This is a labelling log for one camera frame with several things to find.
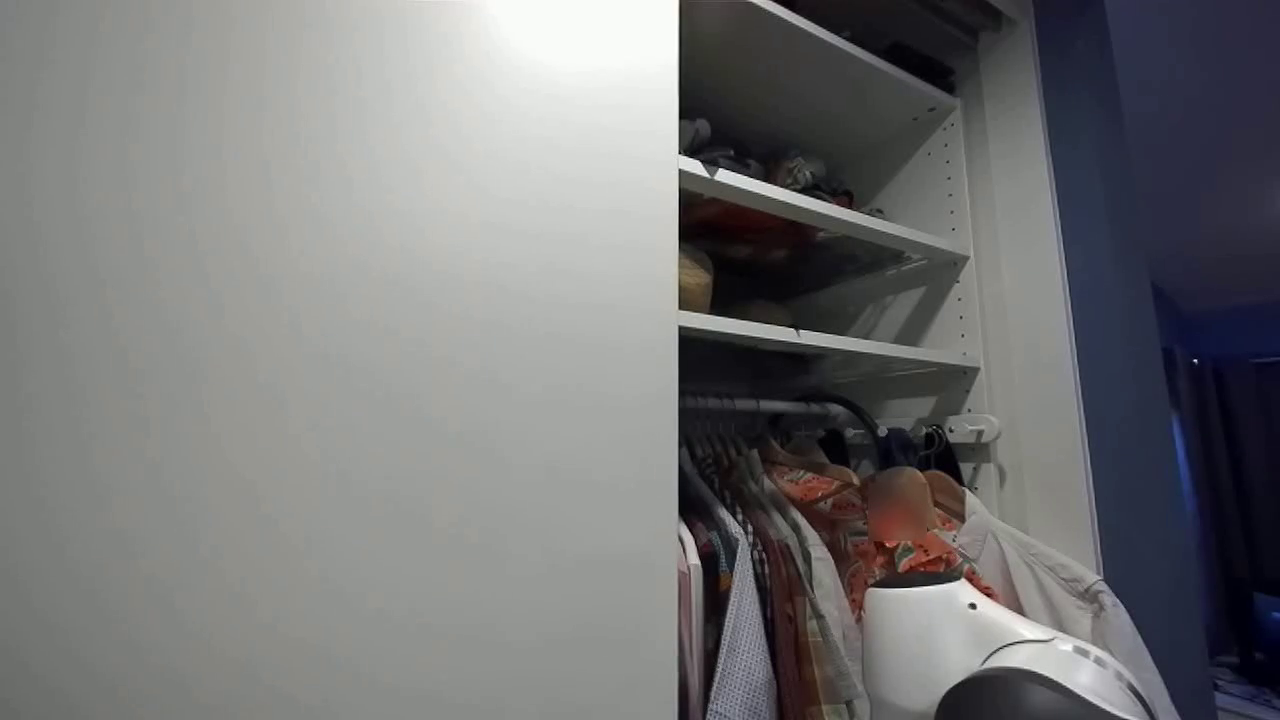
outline shelf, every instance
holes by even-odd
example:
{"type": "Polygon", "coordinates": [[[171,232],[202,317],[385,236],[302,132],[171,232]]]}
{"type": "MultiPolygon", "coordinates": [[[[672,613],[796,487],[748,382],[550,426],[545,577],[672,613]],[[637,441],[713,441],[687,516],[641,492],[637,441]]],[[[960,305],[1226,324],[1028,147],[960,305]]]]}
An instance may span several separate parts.
{"type": "Polygon", "coordinates": [[[776,0],[683,0],[683,117],[752,152],[803,152],[879,189],[954,95],[883,66],[776,0]]]}
{"type": "Polygon", "coordinates": [[[827,244],[877,244],[928,263],[965,263],[969,257],[947,247],[947,240],[865,216],[803,191],[788,191],[738,172],[709,172],[698,162],[678,158],[678,189],[724,205],[738,205],[763,216],[796,220],[803,229],[827,232],[827,244]]]}
{"type": "Polygon", "coordinates": [[[902,348],[902,344],[879,344],[859,336],[827,336],[827,331],[704,317],[704,313],[678,313],[678,336],[754,348],[754,351],[845,358],[890,376],[977,373],[977,366],[965,361],[960,351],[902,348]]]}

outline white shelf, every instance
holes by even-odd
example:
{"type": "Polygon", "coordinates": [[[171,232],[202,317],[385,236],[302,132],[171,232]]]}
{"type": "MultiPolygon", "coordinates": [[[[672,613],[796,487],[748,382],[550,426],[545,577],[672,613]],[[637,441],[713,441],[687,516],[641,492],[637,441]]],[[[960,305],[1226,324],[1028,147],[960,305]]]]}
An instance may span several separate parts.
{"type": "Polygon", "coordinates": [[[763,185],[738,172],[709,172],[698,162],[678,158],[678,189],[724,205],[754,208],[763,216],[796,220],[803,229],[827,232],[831,240],[877,244],[907,254],[933,263],[965,263],[969,257],[947,247],[947,240],[865,216],[793,189],[763,185]]]}
{"type": "Polygon", "coordinates": [[[803,152],[879,189],[954,95],[883,66],[776,0],[678,0],[683,113],[752,152],[803,152]]]}
{"type": "Polygon", "coordinates": [[[879,344],[859,336],[827,336],[827,331],[803,331],[803,328],[781,328],[781,324],[754,324],[754,319],[730,319],[730,317],[709,317],[709,313],[678,313],[678,336],[754,348],[754,351],[849,358],[879,373],[977,373],[977,366],[965,361],[960,351],[902,348],[902,344],[879,344]]]}

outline white closet door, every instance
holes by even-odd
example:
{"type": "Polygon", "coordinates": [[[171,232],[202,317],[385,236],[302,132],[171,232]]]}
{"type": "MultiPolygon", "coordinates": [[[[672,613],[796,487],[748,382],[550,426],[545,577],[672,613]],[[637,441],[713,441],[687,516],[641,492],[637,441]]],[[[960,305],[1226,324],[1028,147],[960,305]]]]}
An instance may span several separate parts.
{"type": "Polygon", "coordinates": [[[675,6],[0,6],[0,718],[675,704],[675,6]]]}

